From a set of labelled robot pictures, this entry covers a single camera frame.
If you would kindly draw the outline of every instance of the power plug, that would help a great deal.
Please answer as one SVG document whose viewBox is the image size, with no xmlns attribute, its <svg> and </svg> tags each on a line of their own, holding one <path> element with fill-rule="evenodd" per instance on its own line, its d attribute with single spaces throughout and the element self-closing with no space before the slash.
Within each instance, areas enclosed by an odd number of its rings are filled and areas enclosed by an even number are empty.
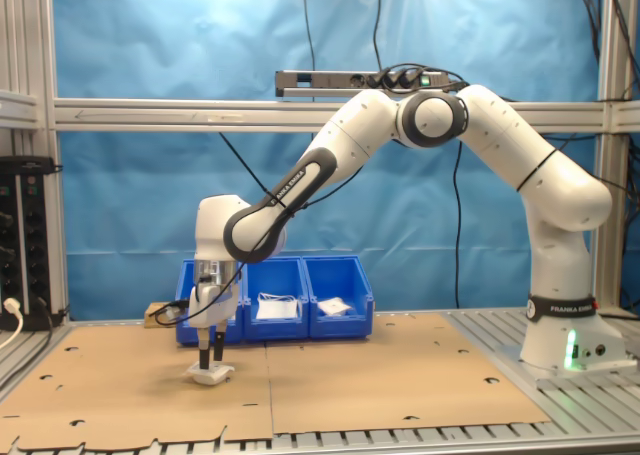
<svg viewBox="0 0 640 455">
<path fill-rule="evenodd" d="M 9 312 L 11 315 L 17 318 L 22 318 L 22 313 L 20 313 L 20 302 L 15 298 L 8 298 L 2 304 L 4 309 Z"/>
</svg>

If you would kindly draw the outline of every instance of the robotic arm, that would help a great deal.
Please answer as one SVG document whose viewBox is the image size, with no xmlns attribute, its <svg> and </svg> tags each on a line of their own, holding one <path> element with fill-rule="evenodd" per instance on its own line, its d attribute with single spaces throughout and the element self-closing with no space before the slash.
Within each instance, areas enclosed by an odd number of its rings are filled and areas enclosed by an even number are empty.
<svg viewBox="0 0 640 455">
<path fill-rule="evenodd" d="M 256 263 L 279 252 L 285 225 L 296 210 L 318 190 L 351 176 L 385 143 L 431 148 L 455 137 L 524 200 L 532 282 L 522 359 L 555 374 L 627 364 L 622 337 L 595 311 L 582 235 L 607 219 L 608 189 L 544 140 L 508 103 L 477 85 L 457 96 L 420 91 L 402 102 L 364 90 L 331 118 L 260 202 L 249 206 L 233 195 L 203 200 L 196 223 L 196 292 L 219 293 L 215 287 L 225 278 L 212 283 L 211 274 L 217 276 L 226 263 Z M 207 300 L 200 297 L 191 309 Z M 221 320 L 211 310 L 205 313 L 207 327 Z M 221 350 L 214 358 L 221 358 Z"/>
</svg>

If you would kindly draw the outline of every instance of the white packet in bin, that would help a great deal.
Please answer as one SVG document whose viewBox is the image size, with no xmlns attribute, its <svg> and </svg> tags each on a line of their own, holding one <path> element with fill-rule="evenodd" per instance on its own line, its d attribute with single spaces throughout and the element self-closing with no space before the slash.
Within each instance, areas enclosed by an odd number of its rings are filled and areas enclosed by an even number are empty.
<svg viewBox="0 0 640 455">
<path fill-rule="evenodd" d="M 347 310 L 351 310 L 352 307 L 344 303 L 340 297 L 334 297 L 318 302 L 318 308 L 329 317 L 341 317 L 347 313 Z"/>
<path fill-rule="evenodd" d="M 268 318 L 296 318 L 298 316 L 298 300 L 293 295 L 258 294 L 257 320 Z"/>
</svg>

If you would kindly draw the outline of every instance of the cardboard mat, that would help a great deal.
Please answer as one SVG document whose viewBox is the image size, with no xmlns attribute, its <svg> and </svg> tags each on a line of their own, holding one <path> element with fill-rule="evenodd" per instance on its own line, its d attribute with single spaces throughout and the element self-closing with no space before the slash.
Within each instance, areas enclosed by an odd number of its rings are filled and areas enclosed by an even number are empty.
<svg viewBox="0 0 640 455">
<path fill-rule="evenodd" d="M 276 433 L 549 420 L 438 314 L 375 317 L 368 342 L 267 356 Z"/>
<path fill-rule="evenodd" d="M 160 442 L 271 438 L 265 348 L 227 350 L 233 383 L 200 386 L 175 331 L 77 328 L 0 404 L 0 452 L 118 450 Z"/>
<path fill-rule="evenodd" d="M 0 404 L 0 452 L 548 420 L 440 315 L 374 320 L 368 341 L 230 347 L 215 387 L 173 330 L 76 328 Z"/>
</svg>

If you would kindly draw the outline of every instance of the metal table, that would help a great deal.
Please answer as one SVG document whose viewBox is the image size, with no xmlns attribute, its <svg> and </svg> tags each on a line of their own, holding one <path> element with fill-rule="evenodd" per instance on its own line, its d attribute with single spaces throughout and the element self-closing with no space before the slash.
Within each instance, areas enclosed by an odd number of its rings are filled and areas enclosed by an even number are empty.
<svg viewBox="0 0 640 455">
<path fill-rule="evenodd" d="M 189 455 L 213 452 L 277 453 L 640 453 L 640 375 L 587 377 L 580 381 L 549 383 L 533 388 L 522 369 L 496 353 L 502 346 L 522 343 L 526 318 L 522 309 L 441 311 L 452 325 L 482 349 L 487 357 L 542 410 L 551 422 L 423 428 L 415 430 L 372 430 L 276 435 L 273 440 L 159 444 L 122 455 Z M 404 316 L 404 312 L 395 312 Z M 609 321 L 632 343 L 640 343 L 640 323 Z M 140 321 L 71 323 L 58 328 L 46 357 L 78 326 L 129 325 Z M 0 342 L 9 334 L 0 332 Z M 0 381 L 26 359 L 46 338 L 45 333 L 22 334 L 13 348 L 0 355 Z M 2 401 L 20 383 L 17 379 L 0 392 Z M 12 449 L 12 454 L 20 453 Z M 36 455 L 94 455 L 82 448 L 38 451 Z"/>
</svg>

